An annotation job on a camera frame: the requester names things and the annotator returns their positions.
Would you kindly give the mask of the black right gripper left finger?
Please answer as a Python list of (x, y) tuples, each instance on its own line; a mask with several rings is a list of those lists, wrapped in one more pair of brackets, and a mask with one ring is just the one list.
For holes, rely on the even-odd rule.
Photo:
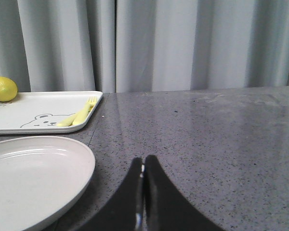
[(119, 188), (79, 231), (141, 231), (143, 224), (143, 163), (137, 157)]

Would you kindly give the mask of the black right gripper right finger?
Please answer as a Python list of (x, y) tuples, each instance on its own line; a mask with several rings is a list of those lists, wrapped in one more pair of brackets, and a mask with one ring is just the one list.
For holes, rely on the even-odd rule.
[(194, 208), (164, 172), (158, 158), (145, 159), (145, 207), (150, 231), (221, 231)]

